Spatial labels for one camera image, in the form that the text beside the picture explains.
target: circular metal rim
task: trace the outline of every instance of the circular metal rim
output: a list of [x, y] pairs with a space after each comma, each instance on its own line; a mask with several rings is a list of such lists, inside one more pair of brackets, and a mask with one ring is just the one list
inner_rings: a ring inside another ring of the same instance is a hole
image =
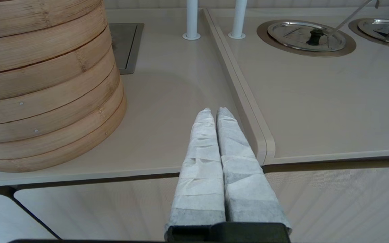
[[364, 20], [373, 20], [373, 18], [363, 18], [363, 19], [356, 19], [356, 20], [352, 20], [350, 23], [349, 23], [349, 29], [356, 35], [358, 35], [359, 37], [363, 37], [364, 39], [366, 40], [370, 40], [371, 42], [374, 42], [374, 43], [378, 43], [378, 44], [381, 44], [381, 45], [384, 45], [384, 46], [389, 46], [389, 43], [388, 42], [385, 42], [383, 40], [379, 40], [377, 38], [374, 38], [374, 37], [371, 37], [370, 35], [364, 33], [362, 30], [360, 30], [358, 28], [358, 23], [361, 22], [361, 21], [364, 21]]
[[[292, 48], [295, 48], [295, 49], [299, 49], [299, 50], [303, 50], [303, 51], [315, 51], [315, 50], [309, 50], [309, 49], [306, 49], [306, 48], [302, 48], [302, 47], [299, 47], [299, 46], [295, 46], [293, 44], [289, 44], [289, 43], [285, 43], [284, 41], [281, 40], [281, 38], [274, 32], [274, 29], [275, 28], [278, 28], [280, 26], [284, 26], [283, 23], [285, 22], [296, 22], [296, 23], [303, 23], [303, 24], [306, 24], [306, 25], [301, 25], [301, 26], [306, 26], [306, 27], [312, 27], [312, 28], [316, 28], [316, 29], [322, 29], [322, 30], [333, 30], [333, 28], [329, 27], [329, 26], [326, 26], [326, 25], [323, 25], [323, 24], [318, 24], [318, 23], [313, 23], [313, 22], [309, 22], [309, 21], [294, 21], [294, 20], [286, 20], [286, 21], [283, 21], [283, 22], [277, 22], [275, 23], [274, 25], [270, 25], [268, 26], [268, 33], [270, 35], [270, 37], [272, 37], [273, 39], [275, 39], [278, 43], [282, 43], [283, 45], [285, 46], [289, 46], [289, 47], [292, 47]], [[340, 49], [337, 49], [335, 51], [340, 51], [341, 49], [345, 48], [346, 46], [346, 38], [341, 35], [340, 32], [336, 32], [334, 35], [336, 34], [339, 34], [338, 37], [341, 37], [341, 38], [338, 38], [339, 41], [342, 41], [342, 42], [345, 42], [344, 46]], [[315, 51], [315, 52], [333, 52], [333, 51]]]
[[380, 35], [380, 34], [378, 34], [378, 33], [373, 33], [374, 31], [366, 31], [366, 29], [363, 29], [361, 26], [362, 26], [362, 23], [363, 22], [366, 22], [367, 20], [370, 20], [370, 22], [372, 21], [372, 20], [382, 20], [384, 23], [389, 23], [389, 20], [383, 20], [383, 19], [364, 19], [364, 20], [361, 20], [361, 21], [359, 21], [358, 22], [358, 24], [357, 24], [357, 27], [358, 27], [358, 29], [361, 31], [361, 32], [363, 32], [364, 34], [367, 34], [367, 35], [369, 35], [369, 36], [371, 36], [371, 37], [373, 37], [373, 38], [376, 38], [376, 39], [378, 39], [378, 40], [380, 40], [380, 41], [384, 41], [384, 39], [385, 39], [385, 37], [383, 37], [382, 35]]
[[287, 52], [302, 55], [302, 56], [309, 56], [309, 57], [341, 57], [341, 56], [344, 56], [344, 55], [351, 53], [357, 47], [357, 43], [355, 42], [355, 40], [352, 37], [350, 37], [350, 35], [342, 32], [342, 31], [338, 31], [338, 32], [340, 32], [340, 34], [344, 36], [344, 38], [346, 40], [346, 46], [343, 49], [338, 50], [338, 51], [330, 51], [330, 52], [304, 51], [304, 50], [295, 49], [295, 48], [292, 48], [289, 46], [285, 46], [282, 43], [279, 43], [277, 40], [275, 40], [273, 37], [271, 37], [268, 34], [268, 27], [270, 25], [277, 23], [277, 22], [284, 22], [284, 21], [298, 21], [298, 20], [272, 20], [272, 21], [268, 21], [268, 22], [265, 22], [265, 23], [262, 23], [261, 25], [259, 25], [258, 29], [256, 30], [256, 33], [261, 38], [261, 40], [263, 40], [264, 42], [268, 43], [269, 45], [271, 45], [277, 49], [281, 49], [283, 51], [287, 51]]

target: stainless steel lid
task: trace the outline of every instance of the stainless steel lid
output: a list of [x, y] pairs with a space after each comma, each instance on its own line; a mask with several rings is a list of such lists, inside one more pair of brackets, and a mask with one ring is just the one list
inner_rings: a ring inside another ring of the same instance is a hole
[[389, 20], [362, 19], [358, 22], [358, 29], [364, 34], [384, 41], [389, 32]]
[[268, 34], [277, 42], [299, 50], [339, 51], [346, 46], [346, 39], [340, 32], [327, 38], [333, 30], [318, 23], [289, 20], [273, 23], [268, 27]]

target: metal lid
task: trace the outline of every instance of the metal lid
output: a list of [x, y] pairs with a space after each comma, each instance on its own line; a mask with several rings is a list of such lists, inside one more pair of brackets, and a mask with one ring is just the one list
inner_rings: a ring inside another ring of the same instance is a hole
[[330, 52], [346, 46], [346, 39], [333, 28], [306, 21], [280, 21], [268, 27], [268, 34], [279, 43], [299, 50]]
[[384, 41], [389, 32], [389, 20], [363, 19], [358, 22], [358, 29], [373, 38]]
[[[342, 48], [338, 51], [307, 51], [307, 50], [303, 50], [300, 48], [293, 48], [290, 46], [283, 45], [282, 43], [277, 41], [275, 38], [273, 38], [268, 33], [268, 28], [270, 26], [275, 26], [277, 23], [284, 23], [284, 22], [288, 23], [288, 22], [299, 22], [299, 21], [300, 20], [271, 20], [271, 21], [267, 21], [267, 22], [262, 23], [261, 25], [258, 26], [256, 33], [258, 34], [258, 36], [261, 40], [263, 40], [265, 43], [268, 43], [269, 45], [271, 45], [277, 49], [287, 51], [290, 53], [294, 53], [294, 54], [298, 54], [298, 55], [309, 56], [309, 57], [341, 57], [341, 56], [350, 54], [357, 47], [357, 43], [355, 43], [355, 40], [353, 40], [352, 37], [350, 37], [350, 35], [348, 35], [344, 32], [341, 32], [340, 30], [338, 30], [337, 33], [339, 33], [341, 36], [344, 37], [344, 39], [345, 39], [344, 43], [346, 43], [346, 45], [344, 48]], [[321, 32], [315, 31], [315, 36], [317, 34], [320, 35]]]

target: bamboo steamer basket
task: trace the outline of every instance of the bamboo steamer basket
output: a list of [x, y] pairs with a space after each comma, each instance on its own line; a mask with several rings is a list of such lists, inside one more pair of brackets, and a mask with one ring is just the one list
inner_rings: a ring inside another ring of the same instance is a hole
[[92, 131], [90, 134], [73, 143], [70, 143], [69, 145], [44, 154], [14, 160], [0, 160], [0, 171], [29, 172], [59, 165], [72, 160], [99, 145], [112, 132], [114, 132], [122, 121], [126, 109], [127, 99], [124, 95], [123, 100], [117, 108], [116, 112], [109, 118], [109, 120], [103, 123], [103, 125], [101, 125], [99, 128]]
[[64, 106], [97, 87], [111, 72], [110, 50], [97, 65], [71, 80], [30, 94], [0, 100], [0, 123], [21, 120]]
[[0, 1], [0, 37], [49, 28], [81, 17], [100, 0]]
[[[107, 80], [111, 83], [120, 83], [118, 68], [113, 69]], [[33, 138], [0, 143], [0, 160], [43, 154], [85, 137], [112, 116], [122, 101], [123, 93], [123, 89], [115, 89], [115, 92], [106, 102], [86, 117], [69, 126]]]
[[94, 66], [111, 48], [106, 28], [98, 37], [60, 57], [0, 72], [0, 100], [28, 94], [67, 81]]
[[75, 20], [0, 38], [0, 71], [42, 62], [83, 46], [107, 26], [102, 4]]
[[34, 24], [38, 15], [30, 10], [22, 13], [29, 24], [19, 19], [13, 30], [0, 28], [2, 172], [67, 162], [105, 140], [125, 115], [102, 0], [65, 1], [0, 1], [5, 7], [39, 6], [50, 20]]
[[82, 119], [104, 103], [117, 88], [115, 72], [82, 97], [58, 109], [30, 118], [0, 123], [0, 143], [36, 137], [68, 126]]

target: metal drain plate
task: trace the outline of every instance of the metal drain plate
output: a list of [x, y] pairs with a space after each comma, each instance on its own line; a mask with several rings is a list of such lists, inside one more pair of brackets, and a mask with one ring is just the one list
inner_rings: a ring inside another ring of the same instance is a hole
[[[355, 50], [357, 44], [349, 35], [338, 31], [332, 36], [328, 44], [326, 34], [333, 28], [318, 23], [300, 20], [272, 20], [261, 24], [257, 33], [258, 36], [275, 48], [283, 51], [311, 56], [311, 57], [340, 57]], [[309, 44], [313, 31], [322, 31], [321, 37], [316, 45]]]
[[109, 24], [112, 36], [112, 48], [120, 74], [132, 74], [136, 68], [142, 23]]
[[389, 42], [384, 41], [385, 33], [389, 31], [389, 20], [373, 18], [357, 19], [349, 23], [349, 29], [366, 40], [389, 46]]
[[346, 39], [339, 32], [330, 38], [333, 28], [306, 21], [284, 21], [268, 27], [268, 34], [285, 46], [305, 51], [339, 51], [346, 46]]

